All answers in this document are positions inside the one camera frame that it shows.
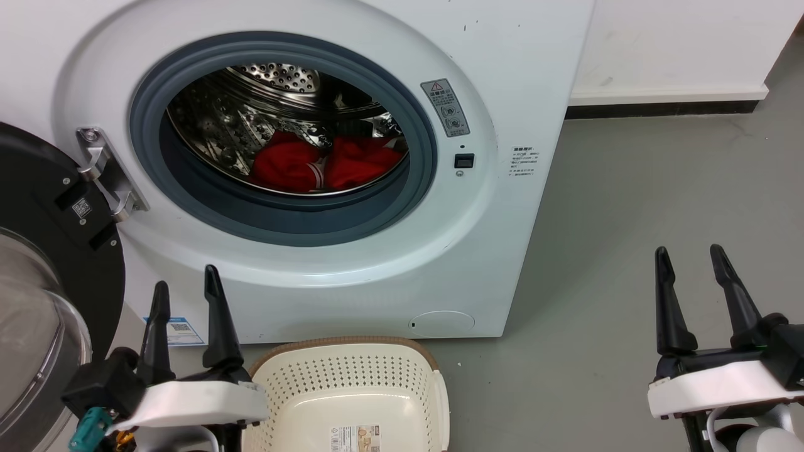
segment red clothing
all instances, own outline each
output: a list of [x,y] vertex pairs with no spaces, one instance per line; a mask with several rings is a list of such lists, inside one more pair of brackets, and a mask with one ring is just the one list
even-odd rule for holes
[[296,134],[276,132],[254,158],[250,178],[268,188],[306,193],[323,187],[318,149]]
[[386,147],[394,138],[335,137],[324,167],[324,185],[346,190],[384,175],[403,157]]

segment laundry basket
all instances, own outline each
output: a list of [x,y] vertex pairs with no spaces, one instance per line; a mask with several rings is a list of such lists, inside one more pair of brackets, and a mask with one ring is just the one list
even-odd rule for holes
[[446,386],[412,340],[355,336],[290,343],[249,371],[271,417],[243,434],[243,452],[441,452]]

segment brown basket rim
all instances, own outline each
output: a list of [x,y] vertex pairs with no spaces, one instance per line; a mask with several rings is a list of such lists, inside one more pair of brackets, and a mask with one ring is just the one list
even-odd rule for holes
[[415,351],[418,351],[419,354],[424,356],[427,360],[427,363],[430,364],[432,370],[438,370],[438,363],[433,355],[425,348],[425,346],[421,345],[420,343],[413,341],[411,339],[406,338],[398,338],[393,336],[340,336],[335,338],[323,338],[323,339],[311,339],[311,340],[304,340],[301,342],[292,342],[286,343],[284,345],[280,345],[279,347],[275,347],[257,361],[252,364],[252,366],[248,370],[248,374],[254,378],[256,372],[260,370],[263,364],[266,361],[270,360],[274,356],[280,355],[282,353],[286,353],[288,351],[296,351],[296,350],[303,350],[305,348],[314,348],[314,347],[325,347],[328,345],[347,345],[353,343],[386,343],[391,345],[402,345],[408,348],[412,348]]

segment metal hinge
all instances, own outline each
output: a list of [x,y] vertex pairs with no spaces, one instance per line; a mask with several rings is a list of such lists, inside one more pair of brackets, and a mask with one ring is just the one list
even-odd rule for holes
[[144,199],[137,193],[115,158],[103,130],[98,127],[80,127],[76,130],[76,138],[84,155],[89,158],[89,164],[79,168],[78,173],[83,180],[94,181],[104,192],[114,221],[120,223],[135,210],[148,210]]

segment baseboard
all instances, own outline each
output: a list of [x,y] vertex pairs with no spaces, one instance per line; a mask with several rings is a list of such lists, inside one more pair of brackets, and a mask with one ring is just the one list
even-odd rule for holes
[[761,101],[767,95],[768,87],[764,84],[758,87],[684,90],[593,91],[576,88],[572,90],[572,95],[570,95],[569,106]]
[[564,119],[751,113],[759,101],[663,102],[659,104],[574,105]]

